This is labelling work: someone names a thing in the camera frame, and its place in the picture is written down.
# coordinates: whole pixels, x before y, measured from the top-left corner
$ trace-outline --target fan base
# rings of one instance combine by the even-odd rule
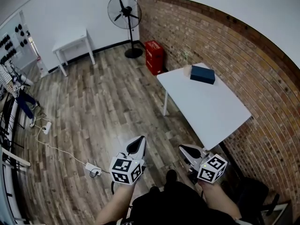
[[[142,49],[139,48],[133,48],[133,49],[128,49],[125,52],[125,57],[127,58],[138,58],[139,56],[141,56],[143,53]]]

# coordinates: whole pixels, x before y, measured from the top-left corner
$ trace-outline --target black chair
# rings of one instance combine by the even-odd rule
[[[238,205],[242,215],[242,221],[252,225],[264,225],[261,211],[267,210],[269,216],[279,201],[279,194],[276,194],[273,202],[269,205],[263,205],[266,200],[269,189],[262,182],[251,178],[242,178],[234,191],[227,182],[221,184],[225,193]]]

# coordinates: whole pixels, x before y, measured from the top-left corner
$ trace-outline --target blue box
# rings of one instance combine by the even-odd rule
[[[211,70],[211,69],[192,65],[190,79],[199,81],[199,82],[203,82],[203,83],[214,84],[214,82],[216,80],[215,71]]]

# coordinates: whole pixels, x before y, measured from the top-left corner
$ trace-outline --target red brick wall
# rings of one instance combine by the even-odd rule
[[[172,70],[204,62],[252,117],[225,144],[244,175],[291,199],[300,215],[300,71],[265,36],[243,22],[188,0],[138,0],[140,40],[156,40]]]

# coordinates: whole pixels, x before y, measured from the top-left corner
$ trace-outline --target white table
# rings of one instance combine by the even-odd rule
[[[208,68],[203,63],[196,66]],[[164,116],[170,95],[206,150],[218,145],[251,116],[249,110],[217,76],[211,85],[190,80],[180,68],[159,74],[157,79],[166,90]]]
[[[65,69],[63,68],[62,64],[60,63],[60,59],[59,57],[61,57],[63,59],[63,61],[65,62],[66,65],[68,65],[68,62],[66,60],[66,57],[63,53],[63,50],[72,47],[80,42],[85,42],[89,54],[90,54],[90,59],[92,60],[92,63],[95,65],[95,59],[93,57],[93,52],[92,49],[90,47],[90,43],[87,37],[87,33],[86,33],[86,29],[82,29],[79,32],[69,32],[66,33],[65,36],[60,37],[60,39],[58,41],[56,41],[56,43],[53,46],[52,52],[56,55],[58,61],[59,61],[59,67],[62,71],[62,73],[64,74],[64,76],[67,76],[67,73],[65,71]]]

